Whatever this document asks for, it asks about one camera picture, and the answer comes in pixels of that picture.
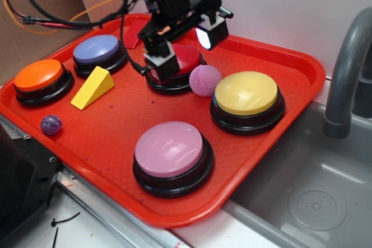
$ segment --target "wire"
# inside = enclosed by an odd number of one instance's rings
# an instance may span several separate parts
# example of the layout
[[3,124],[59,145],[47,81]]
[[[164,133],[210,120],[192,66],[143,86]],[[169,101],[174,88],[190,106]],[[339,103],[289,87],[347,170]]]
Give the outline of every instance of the wire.
[[67,26],[78,27],[78,28],[82,28],[82,27],[83,28],[90,28],[90,27],[95,27],[95,26],[102,27],[102,25],[104,23],[118,18],[123,13],[123,11],[126,9],[126,7],[123,4],[118,11],[105,16],[101,20],[95,21],[93,23],[76,23],[76,22],[73,22],[73,21],[66,21],[66,20],[62,20],[58,17],[55,17],[55,16],[51,15],[50,13],[48,13],[47,11],[45,11],[42,7],[40,7],[39,4],[37,4],[35,0],[29,0],[29,1],[33,5],[33,7],[36,8],[36,10],[38,10],[40,13],[42,13],[47,18],[53,20],[54,22],[62,23],[62,24],[65,24]]
[[8,14],[10,15],[10,17],[12,18],[13,22],[15,24],[17,24],[19,27],[21,27],[22,29],[28,31],[28,32],[31,32],[31,33],[34,33],[34,34],[39,34],[39,35],[45,35],[45,34],[52,34],[52,33],[56,33],[58,30],[53,30],[53,31],[49,31],[49,32],[39,32],[39,31],[34,31],[32,29],[29,29],[27,27],[25,27],[24,25],[22,25],[21,23],[19,23],[16,19],[16,17],[14,16],[11,8],[9,7],[8,5],[8,2],[7,0],[2,0],[3,3],[4,3],[4,7],[6,9],[6,11],[8,12]]
[[70,217],[68,219],[61,220],[61,221],[56,221],[56,219],[53,218],[53,221],[52,221],[51,225],[52,225],[52,227],[55,227],[55,226],[57,226],[57,224],[64,223],[64,222],[67,222],[67,221],[71,221],[72,219],[78,217],[79,215],[80,215],[80,212],[76,213],[74,216],[72,216],[72,217]]
[[[94,10],[94,9],[100,7],[100,6],[106,5],[107,3],[110,3],[110,2],[113,2],[113,1],[117,1],[117,0],[106,0],[106,1],[103,1],[99,4],[96,4],[92,7],[90,7],[89,9],[75,15],[74,17],[72,17],[70,19],[70,21],[78,19],[79,17],[83,16],[84,14],[89,13],[90,11],[92,11],[92,10]],[[17,11],[16,9],[14,9],[13,6],[10,4],[9,0],[3,0],[3,4],[5,6],[6,11],[9,13],[10,17],[14,21],[14,23],[16,23],[22,29],[24,29],[28,32],[34,33],[34,34],[39,34],[39,35],[52,34],[52,33],[57,32],[57,30],[53,30],[53,31],[49,31],[49,32],[34,31],[34,30],[31,30],[31,29],[25,27],[23,24],[19,23],[17,21],[16,17],[19,20],[27,22],[27,24],[39,24],[39,25],[42,25],[42,26],[48,27],[48,28],[68,29],[68,30],[86,30],[86,29],[88,29],[88,28],[78,28],[78,27],[67,26],[65,24],[55,23],[50,19],[38,19],[38,18],[35,18],[35,17],[26,16],[26,15],[20,13],[19,11]]]
[[57,236],[58,236],[58,228],[56,230],[56,234],[54,235],[54,240],[53,240],[53,246],[52,246],[52,248],[56,248]]
[[[124,0],[124,6],[125,7],[128,7],[128,9],[131,9],[132,4],[133,3],[136,3],[136,1],[137,0],[133,0],[130,4],[128,4],[128,0]],[[142,67],[139,63],[135,62],[130,57],[130,55],[128,53],[128,50],[127,50],[127,48],[125,47],[125,44],[124,44],[124,21],[125,21],[125,14],[126,13],[122,13],[121,14],[120,35],[119,35],[120,42],[123,44],[123,46],[124,46],[124,54],[127,56],[127,59],[129,60],[130,64],[134,68],[134,70],[136,70],[138,73],[140,73],[141,76],[144,76],[151,69],[151,67],[150,66]]]

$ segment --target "sink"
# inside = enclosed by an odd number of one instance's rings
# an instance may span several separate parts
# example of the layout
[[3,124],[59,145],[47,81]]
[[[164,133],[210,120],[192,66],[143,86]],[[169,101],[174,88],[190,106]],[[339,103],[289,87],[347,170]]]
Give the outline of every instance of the sink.
[[322,132],[324,112],[312,102],[224,210],[284,238],[283,247],[370,247],[372,122],[353,116],[350,135],[331,139]]

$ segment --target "button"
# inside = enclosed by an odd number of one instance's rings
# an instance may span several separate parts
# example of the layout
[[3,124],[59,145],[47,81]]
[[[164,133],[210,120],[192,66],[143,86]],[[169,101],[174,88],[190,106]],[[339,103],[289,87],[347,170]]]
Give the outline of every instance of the button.
[[114,55],[119,46],[119,40],[115,36],[97,35],[77,45],[74,58],[84,64],[96,63]]
[[200,52],[192,45],[174,44],[174,53],[177,56],[180,71],[176,77],[190,73],[200,64]]
[[237,116],[252,116],[274,105],[278,96],[276,82],[266,74],[245,71],[232,74],[217,85],[218,106]]
[[190,170],[202,153],[200,132],[191,124],[170,121],[152,127],[140,137],[135,159],[148,175],[170,178]]
[[62,74],[63,67],[58,60],[40,60],[22,69],[15,76],[14,84],[20,91],[31,92],[51,85]]

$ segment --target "black cable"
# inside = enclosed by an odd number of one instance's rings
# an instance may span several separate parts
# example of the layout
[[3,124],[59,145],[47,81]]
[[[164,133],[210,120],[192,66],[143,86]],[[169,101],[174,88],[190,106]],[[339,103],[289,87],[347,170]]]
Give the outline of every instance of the black cable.
[[108,21],[111,21],[111,20],[114,20],[114,19],[117,19],[121,15],[122,11],[124,11],[126,9],[126,7],[123,4],[117,12],[107,15],[103,19],[100,19],[100,20],[95,21],[93,23],[82,23],[82,22],[76,23],[74,21],[66,21],[66,20],[59,19],[59,18],[51,15],[47,11],[43,10],[43,8],[40,7],[39,4],[37,4],[35,0],[29,0],[29,1],[33,5],[33,7],[36,8],[36,10],[38,10],[40,13],[42,13],[47,18],[53,20],[54,22],[62,23],[62,24],[68,25],[68,26],[78,27],[78,28],[88,28],[88,27],[95,27],[95,26],[102,27],[102,25],[104,23],[106,23]]
[[52,248],[56,248],[57,236],[58,236],[58,228],[56,230],[56,234],[54,235],[54,240],[53,240],[53,246],[52,246]]
[[76,218],[79,215],[80,215],[80,212],[76,213],[74,216],[72,216],[68,219],[61,220],[61,221],[56,221],[55,218],[53,218],[53,221],[52,221],[51,225],[52,225],[52,227],[55,227],[55,226],[57,226],[57,224],[67,222],[67,221],[71,221],[72,219]]
[[135,62],[129,55],[127,48],[124,45],[124,21],[125,21],[125,14],[128,13],[131,5],[135,3],[137,0],[133,0],[132,3],[128,5],[128,0],[124,0],[124,7],[128,7],[126,11],[124,11],[121,14],[121,22],[120,22],[120,42],[124,46],[124,54],[127,56],[127,59],[129,60],[130,64],[136,70],[137,72],[140,73],[141,76],[144,76],[151,68],[149,66],[142,67],[140,64]]
[[16,10],[13,5],[11,4],[11,2],[9,0],[6,0],[6,3],[8,4],[9,6],[9,9],[20,19],[22,20],[22,23],[23,24],[39,24],[39,25],[42,25],[44,27],[48,27],[48,28],[57,28],[57,29],[69,29],[69,30],[87,30],[88,28],[81,28],[81,27],[70,27],[70,26],[66,26],[66,27],[52,27],[52,26],[46,26],[45,24],[48,24],[48,23],[52,23],[52,24],[55,24],[56,22],[51,20],[51,19],[39,19],[38,17],[32,17],[30,15],[24,15],[22,13],[20,13],[18,10]]

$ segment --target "pink ball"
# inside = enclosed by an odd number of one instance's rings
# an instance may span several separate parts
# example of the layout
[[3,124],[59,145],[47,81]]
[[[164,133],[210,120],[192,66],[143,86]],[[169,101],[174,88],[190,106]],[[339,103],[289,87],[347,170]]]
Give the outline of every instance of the pink ball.
[[191,72],[189,83],[195,94],[201,97],[210,97],[221,79],[221,73],[215,67],[199,65]]

